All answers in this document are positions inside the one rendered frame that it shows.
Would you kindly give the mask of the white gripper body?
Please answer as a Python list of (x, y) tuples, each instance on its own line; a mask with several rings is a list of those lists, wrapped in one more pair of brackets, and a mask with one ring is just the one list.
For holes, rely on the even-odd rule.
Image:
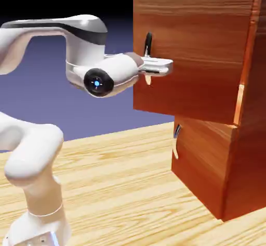
[(149, 76), (166, 76), (172, 73), (173, 60), (164, 58), (141, 57), (144, 64), (138, 68), (139, 73)]

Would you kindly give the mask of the dark curved metal handle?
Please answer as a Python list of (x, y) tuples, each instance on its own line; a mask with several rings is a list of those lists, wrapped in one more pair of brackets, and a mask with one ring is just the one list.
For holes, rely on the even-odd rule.
[[(152, 33), (148, 32), (145, 39), (145, 45), (144, 45), (144, 56), (150, 57), (151, 54), (151, 44), (152, 44)], [(152, 78), (149, 75), (145, 76), (145, 81), (148, 85), (151, 85)]]

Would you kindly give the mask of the large wooden cabinet door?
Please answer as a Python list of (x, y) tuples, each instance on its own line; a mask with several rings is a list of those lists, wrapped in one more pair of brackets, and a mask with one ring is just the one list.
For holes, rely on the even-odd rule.
[(165, 77), (134, 86), (137, 110), (233, 124), (253, 0), (134, 0), (134, 51), (152, 34)]

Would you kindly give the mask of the small wooden cabinet door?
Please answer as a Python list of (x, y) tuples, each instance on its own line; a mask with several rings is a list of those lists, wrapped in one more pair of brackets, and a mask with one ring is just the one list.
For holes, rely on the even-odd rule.
[(175, 117), (181, 126), (172, 171), (217, 218), (223, 215), (228, 161), (237, 126)]

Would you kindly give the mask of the reddish wooden cabinet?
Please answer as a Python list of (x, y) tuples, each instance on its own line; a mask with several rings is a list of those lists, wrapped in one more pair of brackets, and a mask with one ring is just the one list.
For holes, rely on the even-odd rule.
[(266, 207), (266, 0), (253, 0), (233, 124), (223, 215)]

